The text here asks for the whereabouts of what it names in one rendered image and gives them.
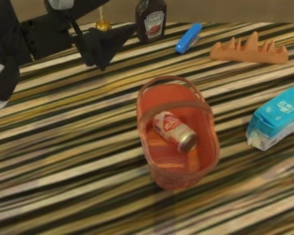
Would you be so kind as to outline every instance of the blue object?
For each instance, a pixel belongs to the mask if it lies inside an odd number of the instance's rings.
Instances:
[[[271,99],[258,108],[248,125],[252,131],[272,138],[294,122],[294,87]]]
[[[202,25],[199,23],[194,24],[180,39],[175,47],[175,51],[184,54],[190,47],[193,41],[198,37],[199,32],[202,30]]]

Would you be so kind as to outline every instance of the pen holder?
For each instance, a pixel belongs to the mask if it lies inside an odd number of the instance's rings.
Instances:
[[[186,86],[165,84],[166,80]],[[176,76],[155,78],[141,88],[136,109],[145,158],[158,186],[167,190],[192,187],[217,165],[220,146],[213,113],[193,83]],[[196,133],[196,145],[190,151],[180,151],[178,143],[167,141],[155,131],[155,116],[164,111]]]

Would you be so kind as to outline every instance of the table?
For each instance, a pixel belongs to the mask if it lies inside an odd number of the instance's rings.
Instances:
[[[0,111],[0,235],[294,235],[294,133],[266,152],[245,140],[253,111],[294,86],[294,23],[204,23],[178,55],[190,25],[146,46],[131,38],[105,72],[75,48],[21,68]],[[289,63],[209,59],[216,41],[255,30]],[[215,115],[220,162],[191,189],[161,190],[142,154],[137,92],[161,75],[195,83]]]

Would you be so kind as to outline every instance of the red and white can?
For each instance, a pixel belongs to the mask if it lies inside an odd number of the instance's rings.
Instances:
[[[171,112],[157,114],[152,124],[160,136],[177,146],[179,152],[189,152],[197,144],[196,132]]]

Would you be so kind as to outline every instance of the beige wall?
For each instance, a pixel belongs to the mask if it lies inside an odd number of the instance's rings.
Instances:
[[[43,0],[11,0],[20,21],[45,14]],[[110,0],[104,13],[112,22],[134,21],[139,0]],[[294,0],[165,0],[168,22],[294,22]],[[80,23],[94,22],[98,12]]]

